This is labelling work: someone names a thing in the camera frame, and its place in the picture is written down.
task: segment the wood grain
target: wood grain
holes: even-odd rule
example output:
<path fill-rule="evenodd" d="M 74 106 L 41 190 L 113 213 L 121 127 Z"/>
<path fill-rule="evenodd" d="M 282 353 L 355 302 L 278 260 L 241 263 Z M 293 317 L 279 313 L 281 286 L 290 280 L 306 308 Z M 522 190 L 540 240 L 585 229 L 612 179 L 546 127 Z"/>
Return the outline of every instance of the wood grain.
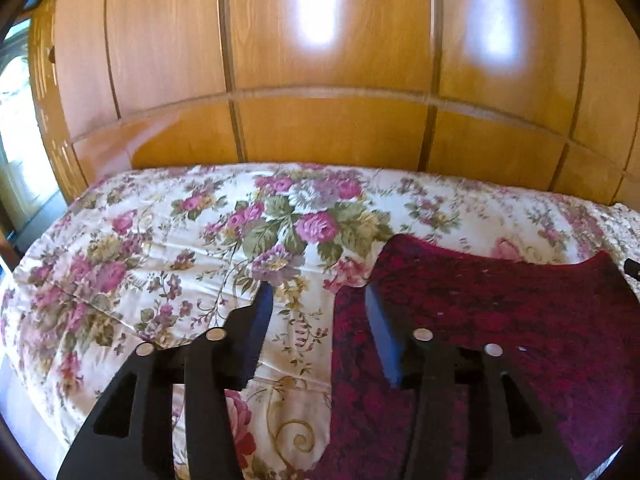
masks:
<path fill-rule="evenodd" d="M 131 125 L 136 169 L 194 164 L 234 164 L 238 152 L 227 103 L 190 108 Z"/>
<path fill-rule="evenodd" d="M 570 146 L 551 191 L 609 204 L 622 172 L 602 157 L 580 146 Z"/>
<path fill-rule="evenodd" d="M 104 0 L 56 1 L 56 70 L 69 136 L 118 119 L 104 38 Z"/>
<path fill-rule="evenodd" d="M 100 128 L 74 147 L 88 182 L 132 168 L 238 162 L 228 103 L 158 110 Z"/>
<path fill-rule="evenodd" d="M 620 202 L 631 209 L 640 211 L 640 182 L 633 181 L 627 176 L 623 177 L 613 202 Z"/>
<path fill-rule="evenodd" d="M 574 138 L 624 166 L 640 100 L 640 40 L 614 0 L 584 0 L 586 66 Z"/>
<path fill-rule="evenodd" d="M 560 137 L 440 110 L 428 171 L 546 190 L 563 145 Z"/>
<path fill-rule="evenodd" d="M 249 162 L 315 162 L 415 171 L 427 108 L 369 98 L 238 103 Z"/>
<path fill-rule="evenodd" d="M 113 85 L 123 117 L 225 91 L 218 0 L 107 0 Z"/>
<path fill-rule="evenodd" d="M 626 170 L 634 176 L 640 177 L 640 122 L 636 126 L 636 134 L 634 135 L 633 146 L 631 147 L 631 153 L 629 153 L 629 162 L 626 165 Z"/>
<path fill-rule="evenodd" d="M 69 145 L 69 130 L 60 101 L 56 66 L 49 60 L 54 46 L 55 9 L 55 0 L 43 0 L 31 14 L 29 74 L 42 143 L 60 191 L 66 202 L 71 203 L 86 189 L 86 182 L 76 154 Z"/>
<path fill-rule="evenodd" d="M 238 88 L 428 91 L 430 0 L 230 0 Z"/>
<path fill-rule="evenodd" d="M 440 94 L 568 134 L 581 43 L 579 0 L 444 0 Z"/>

